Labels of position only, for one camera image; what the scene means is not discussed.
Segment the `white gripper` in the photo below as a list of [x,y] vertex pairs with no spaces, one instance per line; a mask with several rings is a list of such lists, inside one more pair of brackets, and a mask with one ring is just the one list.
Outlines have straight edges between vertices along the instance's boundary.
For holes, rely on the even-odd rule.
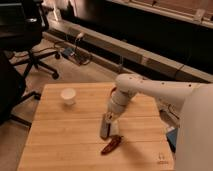
[[130,100],[131,96],[128,93],[116,89],[112,97],[109,98],[107,112],[104,114],[105,120],[109,120],[110,124],[114,123],[125,112]]

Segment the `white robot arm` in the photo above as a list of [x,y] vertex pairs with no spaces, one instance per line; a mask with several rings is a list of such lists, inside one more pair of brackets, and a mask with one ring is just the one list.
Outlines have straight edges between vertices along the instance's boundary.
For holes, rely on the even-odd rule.
[[105,122],[117,120],[137,93],[168,102],[180,112],[175,171],[213,171],[213,83],[144,80],[137,74],[120,74]]

